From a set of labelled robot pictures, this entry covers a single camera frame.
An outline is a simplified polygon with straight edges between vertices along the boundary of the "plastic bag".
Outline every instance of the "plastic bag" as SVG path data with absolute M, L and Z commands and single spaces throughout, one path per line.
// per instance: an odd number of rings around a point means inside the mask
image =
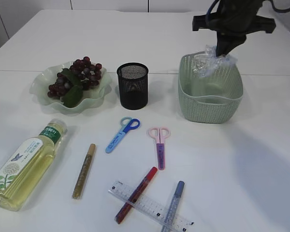
M 216 57 L 216 47 L 206 46 L 203 54 L 194 56 L 192 69 L 199 78 L 210 76 L 219 67 L 233 66 L 237 59 L 231 55 Z

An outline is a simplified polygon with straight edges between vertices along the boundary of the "scissors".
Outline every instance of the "scissors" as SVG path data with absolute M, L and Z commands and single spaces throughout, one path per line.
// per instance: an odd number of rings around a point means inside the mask
M 140 120 L 133 118 L 132 117 L 124 117 L 120 121 L 121 129 L 119 132 L 115 135 L 114 139 L 110 142 L 110 144 L 107 146 L 105 149 L 106 153 L 111 153 L 115 147 L 119 144 L 119 142 L 125 137 L 125 135 L 128 133 L 130 130 L 135 130 L 140 127 L 141 122 Z
M 157 143 L 157 156 L 158 156 L 158 167 L 159 170 L 164 170 L 165 168 L 165 160 L 164 160 L 164 140 L 169 138 L 171 132 L 166 127 L 153 127 L 149 129 L 149 136 L 156 140 Z

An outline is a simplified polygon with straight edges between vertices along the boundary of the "clear ruler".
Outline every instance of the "clear ruler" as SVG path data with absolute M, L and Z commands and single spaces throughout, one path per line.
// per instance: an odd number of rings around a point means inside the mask
M 108 191 L 118 199 L 131 204 L 136 210 L 154 219 L 160 225 L 166 226 L 174 232 L 188 232 L 189 227 L 194 224 L 194 222 L 188 221 L 178 214 L 175 214 L 171 225 L 167 224 L 165 221 L 168 215 L 168 208 L 165 208 L 163 205 L 155 202 L 143 194 L 138 198 L 136 203 L 129 202 L 128 199 L 134 189 L 121 183 L 120 181 L 116 181 Z

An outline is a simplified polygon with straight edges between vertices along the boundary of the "blue marker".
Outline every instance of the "blue marker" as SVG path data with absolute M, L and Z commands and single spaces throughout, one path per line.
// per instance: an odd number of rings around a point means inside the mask
M 167 225 L 170 226 L 170 228 L 172 228 L 172 223 L 173 223 L 173 220 L 174 220 L 174 217 L 176 215 L 176 210 L 177 210 L 177 207 L 178 207 L 178 204 L 179 204 L 179 200 L 182 196 L 182 193 L 183 193 L 183 190 L 184 190 L 184 181 L 179 181 L 178 184 L 177 184 L 177 188 L 176 188 L 176 191 L 174 193 L 174 196 L 173 196 L 173 199 L 172 199 L 172 202 L 170 204 L 170 207 L 169 207 L 169 210 L 168 210 L 168 213 L 165 217 L 165 223 Z M 169 232 L 171 231 L 168 227 L 166 226 L 163 226 L 162 227 L 162 230 L 161 232 Z

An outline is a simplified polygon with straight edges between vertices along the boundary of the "gold glitter tube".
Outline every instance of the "gold glitter tube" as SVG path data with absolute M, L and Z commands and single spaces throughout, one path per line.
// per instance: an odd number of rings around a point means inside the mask
M 92 161 L 92 158 L 94 156 L 94 152 L 96 150 L 96 145 L 91 144 L 89 147 L 89 150 L 87 152 L 87 155 L 85 157 L 81 172 L 78 176 L 74 191 L 73 191 L 73 195 L 72 198 L 73 199 L 80 199 L 81 198 L 81 194 L 82 194 L 82 190 L 86 181 L 86 177 L 88 174 L 88 171 L 90 169 L 90 164 Z

